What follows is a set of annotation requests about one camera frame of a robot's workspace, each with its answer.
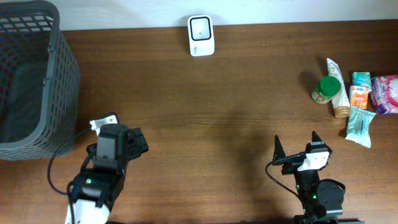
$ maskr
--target small jar with green lid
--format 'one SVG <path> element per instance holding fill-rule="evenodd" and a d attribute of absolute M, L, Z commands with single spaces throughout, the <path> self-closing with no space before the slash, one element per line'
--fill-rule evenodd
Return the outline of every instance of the small jar with green lid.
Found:
<path fill-rule="evenodd" d="M 331 76 L 323 77 L 317 88 L 312 91 L 311 96 L 315 102 L 325 104 L 340 91 L 340 88 L 341 84 L 337 78 Z"/>

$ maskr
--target laundry basket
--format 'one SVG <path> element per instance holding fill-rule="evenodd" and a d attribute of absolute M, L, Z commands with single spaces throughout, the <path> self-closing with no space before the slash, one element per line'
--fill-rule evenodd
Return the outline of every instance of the laundry basket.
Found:
<path fill-rule="evenodd" d="M 51 157 L 75 134 L 80 73 L 59 22 L 49 2 L 0 4 L 0 159 Z"/>

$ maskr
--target blue packet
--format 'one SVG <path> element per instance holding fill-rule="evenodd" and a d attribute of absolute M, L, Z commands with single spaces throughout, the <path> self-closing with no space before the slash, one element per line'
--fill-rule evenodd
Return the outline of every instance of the blue packet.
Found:
<path fill-rule="evenodd" d="M 372 92 L 371 74 L 369 72 L 354 72 L 353 84 L 359 86 L 367 86 L 369 92 Z"/>
<path fill-rule="evenodd" d="M 347 125 L 346 139 L 370 148 L 371 137 L 369 135 L 369 125 L 375 115 L 376 113 L 352 106 Z"/>

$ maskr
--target wood surface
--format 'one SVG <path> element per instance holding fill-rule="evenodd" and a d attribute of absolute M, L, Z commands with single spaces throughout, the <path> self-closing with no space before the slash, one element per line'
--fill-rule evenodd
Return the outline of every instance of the wood surface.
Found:
<path fill-rule="evenodd" d="M 131 161 L 110 220 L 121 223 L 280 223 L 300 202 L 268 179 L 274 136 L 286 154 L 311 132 L 333 149 L 321 179 L 346 185 L 341 218 L 398 222 L 398 116 L 376 116 L 370 149 L 345 140 L 347 119 L 333 117 L 309 92 L 334 60 L 352 71 L 398 73 L 398 21 L 214 27 L 214 55 L 193 58 L 184 27 L 64 32 L 81 71 L 77 131 L 114 111 L 141 127 L 149 152 Z M 65 189 L 94 133 L 53 164 Z M 46 180 L 49 160 L 0 162 L 0 223 L 63 223 L 67 199 Z M 271 174 L 294 188 L 294 177 Z"/>

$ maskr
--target white background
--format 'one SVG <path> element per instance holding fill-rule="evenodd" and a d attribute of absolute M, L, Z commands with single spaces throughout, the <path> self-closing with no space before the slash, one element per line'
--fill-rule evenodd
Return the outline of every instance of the white background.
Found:
<path fill-rule="evenodd" d="M 62 30 L 186 26 L 197 14 L 210 15 L 214 25 L 398 19 L 398 0 L 49 1 Z"/>

